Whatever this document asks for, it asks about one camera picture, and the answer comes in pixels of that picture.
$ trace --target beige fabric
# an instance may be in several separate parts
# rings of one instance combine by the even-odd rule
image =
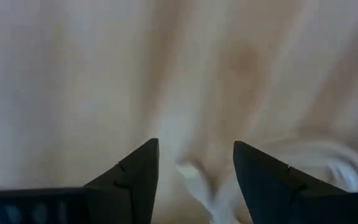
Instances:
[[[249,144],[320,133],[358,151],[358,1],[0,0],[0,186],[81,185],[160,138],[156,221],[204,217]]]

